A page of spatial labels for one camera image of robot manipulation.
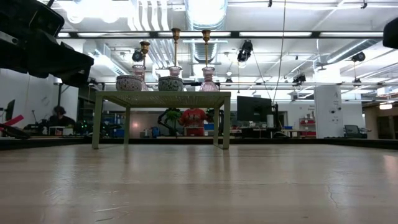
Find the green plant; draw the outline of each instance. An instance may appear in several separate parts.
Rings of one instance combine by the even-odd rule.
[[[174,126],[174,128],[175,128],[175,122],[178,119],[180,119],[181,115],[182,115],[181,111],[172,110],[172,111],[169,111],[169,112],[166,113],[166,120],[167,121],[171,121],[173,126]]]

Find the blue bin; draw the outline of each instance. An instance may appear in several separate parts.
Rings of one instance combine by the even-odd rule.
[[[214,130],[214,124],[205,124],[203,125],[205,131],[211,131]]]

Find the computer monitor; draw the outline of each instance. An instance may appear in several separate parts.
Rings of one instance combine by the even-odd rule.
[[[11,102],[8,103],[7,109],[6,109],[6,121],[9,121],[12,119],[12,114],[14,112],[14,105],[15,105],[15,100],[12,100]]]
[[[267,121],[272,114],[272,100],[258,97],[238,96],[238,121]]]

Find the chair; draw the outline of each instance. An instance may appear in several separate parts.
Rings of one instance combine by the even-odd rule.
[[[357,125],[344,125],[344,128],[347,138],[362,138],[362,134]]]

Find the red shirt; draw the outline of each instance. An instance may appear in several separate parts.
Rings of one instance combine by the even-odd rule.
[[[204,136],[203,121],[206,120],[206,114],[203,110],[195,108],[184,111],[180,118],[186,128],[187,136]]]

